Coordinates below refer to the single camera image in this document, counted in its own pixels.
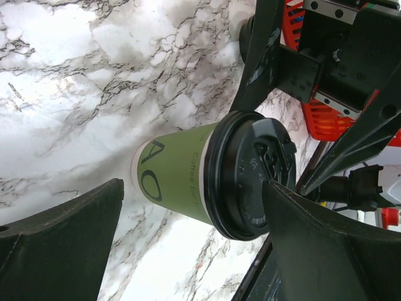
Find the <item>white marble surface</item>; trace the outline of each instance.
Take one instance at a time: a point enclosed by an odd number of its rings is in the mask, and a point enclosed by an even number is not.
[[[221,119],[243,64],[253,0],[0,1],[0,224],[113,178],[125,199],[100,300],[229,300],[263,239],[224,239],[140,199],[135,149]],[[298,172],[316,147],[300,105],[259,108],[287,126]]]

